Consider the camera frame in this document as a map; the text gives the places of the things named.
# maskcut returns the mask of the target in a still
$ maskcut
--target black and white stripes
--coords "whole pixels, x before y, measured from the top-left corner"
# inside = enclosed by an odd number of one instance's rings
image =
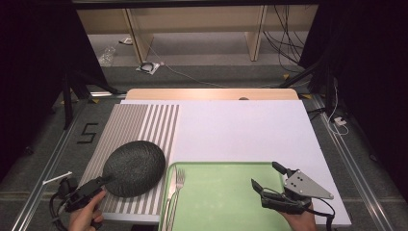
[[[108,157],[130,141],[156,143],[165,153],[168,164],[179,108],[179,105],[115,105],[80,185],[102,175]],[[104,213],[159,215],[164,186],[163,177],[150,192],[137,197],[122,198],[107,193],[100,209]]]

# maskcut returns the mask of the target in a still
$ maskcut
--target fork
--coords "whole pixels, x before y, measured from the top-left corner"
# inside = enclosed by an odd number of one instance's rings
[[[177,169],[177,179],[176,179],[176,196],[174,198],[174,203],[173,207],[171,209],[171,214],[170,214],[170,221],[168,223],[168,228],[167,231],[171,231],[173,228],[173,222],[174,222],[174,214],[176,213],[176,207],[177,207],[177,200],[178,200],[178,195],[180,190],[184,186],[184,181],[186,180],[186,175],[184,173],[184,170],[179,168]]]

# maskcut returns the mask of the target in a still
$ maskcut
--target black cable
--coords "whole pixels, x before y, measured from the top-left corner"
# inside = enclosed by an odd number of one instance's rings
[[[279,41],[278,39],[274,38],[269,32],[267,32],[267,33],[268,33],[268,35],[270,36],[270,38],[273,39],[275,42],[281,42],[283,45],[290,45],[290,44],[287,43],[287,42],[282,42],[282,41]],[[299,48],[299,49],[303,49],[302,46],[298,46],[298,45],[293,45],[293,46],[295,46],[296,48]]]
[[[302,43],[302,45],[304,46],[305,43],[300,39],[300,37],[297,35],[296,31],[293,31],[294,35],[297,37],[297,39],[300,41],[300,43]]]
[[[308,208],[305,208],[305,211],[306,211],[306,212],[309,212],[309,213],[311,213],[311,214],[314,214],[314,215],[318,215],[318,216],[321,216],[321,217],[326,217],[326,218],[327,218],[327,220],[326,220],[326,230],[327,230],[327,231],[331,231],[331,224],[332,224],[333,219],[334,219],[334,217],[335,217],[335,215],[336,215],[336,211],[335,211],[335,210],[333,209],[333,207],[332,207],[329,203],[327,203],[325,200],[320,199],[320,198],[318,198],[318,199],[321,200],[321,201],[323,201],[327,206],[329,206],[330,209],[333,211],[333,214],[325,214],[325,213],[318,212],[318,211],[315,211],[315,210],[311,210],[311,209],[308,209]]]
[[[285,58],[287,58],[288,60],[293,61],[293,62],[296,62],[296,60],[292,59],[289,55],[285,54],[279,47],[277,47],[277,46],[273,43],[273,41],[271,41],[271,40],[269,39],[269,37],[267,36],[267,34],[266,34],[265,32],[264,32],[264,35],[265,35],[265,37],[267,38],[267,40],[268,40],[270,46],[278,52],[278,60],[279,60],[280,66],[281,66],[283,69],[285,69],[285,70],[287,70],[287,71],[289,71],[289,72],[295,72],[295,73],[300,72],[300,71],[296,71],[296,70],[287,69],[287,68],[285,68],[285,67],[282,65],[282,62],[281,62],[281,60],[280,60],[280,56],[281,56],[281,55],[284,56]]]
[[[65,226],[63,225],[63,222],[60,219],[60,216],[58,215],[58,211],[60,210],[60,208],[63,206],[64,202],[62,201],[60,203],[60,206],[58,208],[57,213],[54,210],[54,199],[59,196],[59,194],[56,192],[51,196],[50,202],[48,204],[48,208],[51,214],[51,218],[52,218],[52,223],[55,225],[55,227],[60,230],[60,231],[67,231],[67,229],[65,228]]]

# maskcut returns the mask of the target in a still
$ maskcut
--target light green tray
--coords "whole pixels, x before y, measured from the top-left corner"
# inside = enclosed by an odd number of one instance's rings
[[[282,177],[271,163],[175,163],[166,174],[166,196],[174,167],[186,173],[173,231],[291,230],[277,212],[263,208],[251,178],[263,187],[283,191]]]

